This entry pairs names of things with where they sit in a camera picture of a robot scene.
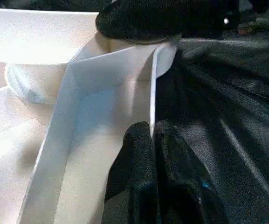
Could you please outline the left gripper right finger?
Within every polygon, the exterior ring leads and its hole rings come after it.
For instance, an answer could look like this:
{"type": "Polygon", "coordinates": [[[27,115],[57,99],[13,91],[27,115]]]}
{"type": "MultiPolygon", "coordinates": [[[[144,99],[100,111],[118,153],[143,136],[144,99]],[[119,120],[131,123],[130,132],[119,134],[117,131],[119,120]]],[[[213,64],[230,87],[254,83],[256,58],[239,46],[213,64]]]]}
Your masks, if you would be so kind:
{"type": "Polygon", "coordinates": [[[154,130],[164,224],[223,224],[225,211],[206,166],[168,121],[154,130]]]}

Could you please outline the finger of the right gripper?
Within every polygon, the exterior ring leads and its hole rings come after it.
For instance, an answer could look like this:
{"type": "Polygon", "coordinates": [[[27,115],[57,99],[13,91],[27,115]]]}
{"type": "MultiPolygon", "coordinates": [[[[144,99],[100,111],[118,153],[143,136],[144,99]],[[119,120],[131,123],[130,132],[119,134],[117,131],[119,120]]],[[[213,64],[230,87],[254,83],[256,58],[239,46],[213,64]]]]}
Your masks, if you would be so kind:
{"type": "Polygon", "coordinates": [[[98,14],[96,28],[107,38],[138,43],[220,38],[239,17],[237,0],[116,0],[98,14]]]}

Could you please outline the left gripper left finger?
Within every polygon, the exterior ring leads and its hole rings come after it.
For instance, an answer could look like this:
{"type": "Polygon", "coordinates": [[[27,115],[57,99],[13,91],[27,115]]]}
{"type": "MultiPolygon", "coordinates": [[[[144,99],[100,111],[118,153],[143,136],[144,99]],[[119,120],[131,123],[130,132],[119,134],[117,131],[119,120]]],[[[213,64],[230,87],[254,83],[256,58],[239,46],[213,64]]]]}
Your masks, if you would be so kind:
{"type": "Polygon", "coordinates": [[[158,224],[155,152],[149,124],[131,125],[108,174],[103,224],[158,224]]]}

